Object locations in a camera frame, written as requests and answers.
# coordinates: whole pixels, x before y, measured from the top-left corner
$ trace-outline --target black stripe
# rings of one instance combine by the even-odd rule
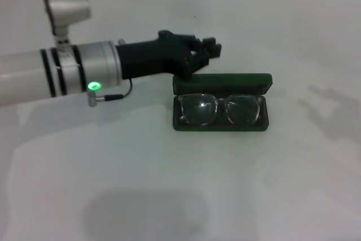
[[[85,78],[85,72],[84,72],[84,67],[83,64],[81,62],[81,55],[79,52],[79,49],[76,45],[73,46],[73,52],[74,52],[74,57],[75,60],[78,64],[78,71],[79,71],[79,78],[80,78],[80,84],[81,84],[81,91],[85,92],[86,91],[86,78]]]
[[[41,54],[41,57],[42,57],[42,59],[43,59],[45,74],[46,74],[47,83],[48,83],[48,86],[49,86],[49,90],[50,90],[51,97],[56,97],[54,82],[53,82],[53,80],[52,80],[52,76],[51,76],[51,72],[50,72],[50,67],[49,67],[49,62],[48,62],[48,59],[47,59],[47,55],[46,55],[45,49],[40,50],[40,54]]]
[[[59,62],[58,52],[56,51],[55,48],[52,48],[51,49],[51,54],[52,54],[52,58],[54,60],[55,66],[56,66],[56,70],[58,71],[58,78],[59,78],[59,85],[60,85],[60,89],[61,89],[61,94],[63,96],[67,95],[67,86],[65,84],[63,70],[61,69],[61,65],[60,65],[60,62]]]

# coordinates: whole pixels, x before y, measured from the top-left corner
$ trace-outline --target robotic arm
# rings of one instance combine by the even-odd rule
[[[124,79],[171,73],[184,79],[221,54],[214,38],[163,30],[158,39],[125,44],[96,42],[72,45],[71,24],[90,17],[87,0],[44,0],[55,47],[0,56],[0,106],[88,92],[95,106],[95,90],[121,85]]]

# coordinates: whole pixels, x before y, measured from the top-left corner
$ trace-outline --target cable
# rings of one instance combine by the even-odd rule
[[[120,99],[123,99],[123,98],[127,97],[131,93],[131,91],[133,90],[133,82],[132,82],[131,78],[129,79],[129,84],[130,84],[130,87],[129,87],[129,90],[128,90],[128,92],[126,94],[104,95],[104,101],[108,102],[108,101],[120,100]]]

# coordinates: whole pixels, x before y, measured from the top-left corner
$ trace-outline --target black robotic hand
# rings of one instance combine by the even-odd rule
[[[155,41],[117,46],[122,78],[130,79],[156,73],[172,73],[183,79],[218,58],[222,46],[215,38],[200,41],[195,36],[177,35],[168,30],[158,32]]]

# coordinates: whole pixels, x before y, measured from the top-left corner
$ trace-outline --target green led light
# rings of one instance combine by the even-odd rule
[[[102,87],[102,85],[95,81],[90,82],[88,84],[88,89],[90,89],[90,90],[99,90],[101,87]]]

